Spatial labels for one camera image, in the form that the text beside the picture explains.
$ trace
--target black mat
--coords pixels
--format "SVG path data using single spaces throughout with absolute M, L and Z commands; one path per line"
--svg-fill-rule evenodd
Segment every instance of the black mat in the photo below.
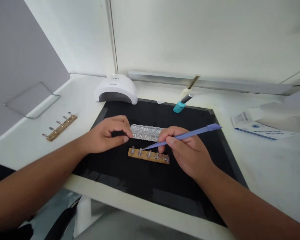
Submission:
M 186 107 L 173 112 L 173 104 L 157 104 L 139 99 L 136 105 L 125 102 L 106 102 L 93 127 L 106 117 L 126 115 L 130 124 L 167 128 L 180 126 L 189 131 L 217 123 L 212 110 Z M 213 162 L 222 171 L 247 187 L 240 169 L 223 136 L 222 130 L 199 135 Z M 225 226 L 221 217 L 198 185 L 187 176 L 166 145 L 170 164 L 140 161 L 128 157 L 128 149 L 144 148 L 153 142 L 130 139 L 126 144 L 100 154 L 86 156 L 74 174 L 106 184 L 139 198 L 177 211 L 207 219 Z

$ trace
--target plastic tool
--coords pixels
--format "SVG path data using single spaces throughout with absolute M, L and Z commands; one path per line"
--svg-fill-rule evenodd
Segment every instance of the plastic tool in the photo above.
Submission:
M 216 123 L 213 123 L 213 124 L 210 124 L 206 127 L 203 127 L 203 128 L 199 128 L 197 130 L 193 130 L 191 132 L 187 132 L 187 133 L 183 133 L 183 134 L 180 134 L 178 136 L 174 136 L 174 138 L 178 139 L 178 140 L 182 140 L 182 139 L 185 139 L 185 138 L 188 138 L 188 137 L 192 137 L 194 135 L 198 135 L 200 133 L 204 133 L 204 132 L 211 132 L 211 131 L 214 131 L 214 130 L 218 130 L 222 128 L 220 125 L 216 124 Z M 161 142 L 161 143 L 155 143 L 155 144 L 152 144 L 146 148 L 143 148 L 142 150 L 146 150 L 146 149 L 150 149 L 150 148 L 154 148 L 154 147 L 159 147 L 159 146 L 163 146 L 163 145 L 166 145 L 167 142 L 164 141 L 164 142 Z

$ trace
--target left hand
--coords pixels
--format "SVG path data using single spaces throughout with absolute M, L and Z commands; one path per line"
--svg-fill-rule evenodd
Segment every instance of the left hand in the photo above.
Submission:
M 127 136 L 111 137 L 111 132 L 123 131 Z M 133 138 L 126 116 L 105 118 L 92 130 L 78 138 L 80 148 L 86 153 L 101 153 L 126 143 Z

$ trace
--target white table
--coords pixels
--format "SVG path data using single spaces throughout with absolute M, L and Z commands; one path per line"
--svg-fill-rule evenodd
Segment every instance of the white table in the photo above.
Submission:
M 62 97 L 39 119 L 23 118 L 0 137 L 0 164 L 18 170 L 89 131 L 104 103 L 93 92 L 102 77 L 71 74 L 55 93 Z M 177 103 L 182 86 L 134 82 L 138 97 Z M 189 106 L 213 109 L 241 172 L 252 192 L 300 222 L 300 136 L 269 140 L 233 129 L 230 116 L 249 107 L 281 102 L 284 96 L 193 88 Z M 55 141 L 42 133 L 57 127 L 68 111 L 78 119 Z M 104 184 L 72 175 L 65 188 L 95 200 L 204 239 L 232 239 L 229 230 L 123 193 Z

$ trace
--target teal nail polish bottle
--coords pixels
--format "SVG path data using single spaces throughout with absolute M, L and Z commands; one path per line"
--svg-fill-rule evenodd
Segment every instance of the teal nail polish bottle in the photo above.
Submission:
M 193 98 L 193 95 L 189 93 L 187 96 L 185 96 L 181 101 L 179 101 L 173 108 L 173 111 L 175 113 L 179 113 L 184 109 L 186 106 L 186 102 L 188 102 L 191 98 Z

